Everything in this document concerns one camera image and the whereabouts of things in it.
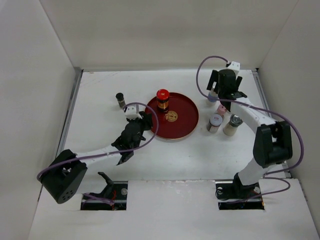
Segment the white blue label bottle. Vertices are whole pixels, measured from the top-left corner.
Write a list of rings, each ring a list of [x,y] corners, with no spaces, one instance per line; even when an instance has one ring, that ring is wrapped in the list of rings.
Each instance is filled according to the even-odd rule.
[[[215,106],[218,102],[218,93],[216,92],[216,88],[212,87],[211,90],[208,92],[206,103],[209,106]]]

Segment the red cap sauce jar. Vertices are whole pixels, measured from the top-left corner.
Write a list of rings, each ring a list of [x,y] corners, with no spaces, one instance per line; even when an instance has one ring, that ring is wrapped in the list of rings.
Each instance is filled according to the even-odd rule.
[[[166,89],[159,89],[156,93],[157,108],[165,112],[169,108],[170,92]]]

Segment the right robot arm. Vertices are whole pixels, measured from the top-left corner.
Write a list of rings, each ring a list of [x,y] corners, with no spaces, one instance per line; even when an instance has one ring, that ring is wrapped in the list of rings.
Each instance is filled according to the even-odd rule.
[[[248,96],[239,91],[241,76],[231,69],[213,70],[207,87],[213,85],[221,104],[238,116],[254,133],[253,158],[236,173],[232,192],[238,198],[250,192],[268,169],[282,164],[293,156],[291,126],[287,121],[276,121],[265,115],[263,108],[253,105]]]

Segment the black cap pepper bottle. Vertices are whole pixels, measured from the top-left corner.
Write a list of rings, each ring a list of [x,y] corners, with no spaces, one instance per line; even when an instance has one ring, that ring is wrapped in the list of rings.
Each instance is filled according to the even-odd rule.
[[[124,107],[125,107],[125,105],[126,105],[126,102],[125,102],[123,93],[118,92],[118,93],[115,95],[115,98],[116,98],[116,100],[117,100],[117,102],[118,102],[119,107],[123,110]]]

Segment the red label lid jar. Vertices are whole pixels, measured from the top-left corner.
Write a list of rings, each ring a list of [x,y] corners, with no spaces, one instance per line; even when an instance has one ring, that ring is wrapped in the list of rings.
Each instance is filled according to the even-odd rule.
[[[216,133],[223,122],[223,118],[221,115],[214,113],[210,116],[209,121],[206,125],[206,129],[210,133]]]

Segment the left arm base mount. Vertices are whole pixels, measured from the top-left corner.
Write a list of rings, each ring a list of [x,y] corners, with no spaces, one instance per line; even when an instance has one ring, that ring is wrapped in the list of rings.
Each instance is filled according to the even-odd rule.
[[[125,211],[127,209],[128,182],[113,181],[104,172],[98,172],[105,180],[104,189],[99,192],[85,193],[82,196],[82,211]]]

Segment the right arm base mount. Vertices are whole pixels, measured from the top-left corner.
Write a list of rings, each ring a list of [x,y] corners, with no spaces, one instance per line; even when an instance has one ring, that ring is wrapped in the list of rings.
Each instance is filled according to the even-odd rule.
[[[219,210],[264,210],[258,182],[242,185],[236,174],[232,181],[216,181],[215,196]]]

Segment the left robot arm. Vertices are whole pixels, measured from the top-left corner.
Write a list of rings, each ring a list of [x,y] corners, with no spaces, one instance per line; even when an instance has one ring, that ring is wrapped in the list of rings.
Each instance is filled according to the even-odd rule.
[[[90,163],[108,156],[118,156],[116,165],[126,163],[134,151],[141,149],[150,142],[140,145],[145,138],[143,133],[153,128],[153,116],[156,113],[138,112],[133,117],[127,117],[128,124],[120,136],[108,147],[100,149],[100,153],[77,157],[69,149],[63,150],[51,163],[37,175],[37,180],[50,193],[58,204],[67,202],[77,192],[88,169],[84,160]]]

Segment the pink cap bottle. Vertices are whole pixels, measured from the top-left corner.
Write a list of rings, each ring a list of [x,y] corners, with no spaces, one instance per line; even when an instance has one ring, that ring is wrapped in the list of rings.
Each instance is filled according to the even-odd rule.
[[[222,118],[224,118],[226,112],[227,112],[227,109],[222,104],[220,104],[215,113],[221,116]]]

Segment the clear cap spice bottle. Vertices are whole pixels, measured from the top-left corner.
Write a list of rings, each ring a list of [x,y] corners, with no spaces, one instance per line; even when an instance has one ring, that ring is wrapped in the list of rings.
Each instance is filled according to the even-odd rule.
[[[243,120],[239,116],[232,114],[229,122],[223,128],[223,133],[229,137],[234,136],[238,127],[242,124]]]

